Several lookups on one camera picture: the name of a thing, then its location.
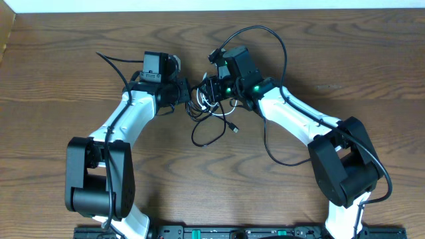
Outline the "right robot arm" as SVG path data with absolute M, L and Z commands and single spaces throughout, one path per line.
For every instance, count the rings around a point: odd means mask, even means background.
M 245 46 L 218 48 L 208 59 L 217 69 L 205 78 L 208 101 L 239 100 L 242 108 L 277 123 L 306 145 L 315 180 L 329 201 L 326 230 L 333 238 L 358 236 L 362 209 L 384 175 L 364 125 L 354 117 L 327 116 L 275 79 L 262 77 Z

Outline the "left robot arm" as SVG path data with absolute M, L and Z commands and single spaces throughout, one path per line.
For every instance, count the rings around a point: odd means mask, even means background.
M 179 77 L 180 59 L 145 52 L 142 70 L 124 80 L 112 115 L 88 137 L 73 137 L 66 148 L 66 208 L 100 222 L 76 227 L 75 238 L 148 238 L 150 219 L 134 204 L 131 149 L 160 108 L 189 101 L 189 83 Z

